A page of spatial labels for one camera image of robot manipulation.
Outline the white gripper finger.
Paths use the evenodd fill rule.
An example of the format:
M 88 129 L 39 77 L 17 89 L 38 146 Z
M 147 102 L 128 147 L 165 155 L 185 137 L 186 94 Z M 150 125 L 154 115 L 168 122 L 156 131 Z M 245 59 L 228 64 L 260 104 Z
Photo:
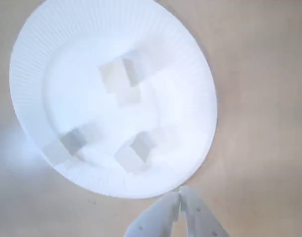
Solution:
M 179 218 L 180 195 L 169 192 L 145 210 L 126 230 L 126 237 L 169 237 Z
M 227 237 L 229 234 L 200 196 L 191 188 L 180 187 L 180 210 L 185 216 L 188 237 Z

